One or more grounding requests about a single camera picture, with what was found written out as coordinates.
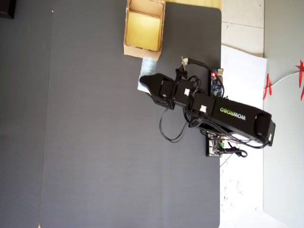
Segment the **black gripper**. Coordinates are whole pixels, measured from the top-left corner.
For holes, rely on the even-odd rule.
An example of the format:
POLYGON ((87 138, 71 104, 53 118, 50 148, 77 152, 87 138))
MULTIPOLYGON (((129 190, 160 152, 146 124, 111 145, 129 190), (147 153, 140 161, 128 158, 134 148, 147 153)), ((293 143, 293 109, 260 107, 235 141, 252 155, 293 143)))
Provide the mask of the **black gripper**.
POLYGON ((151 95, 155 104, 171 110, 175 107, 173 86, 173 79, 161 73, 139 78, 139 90, 151 95))

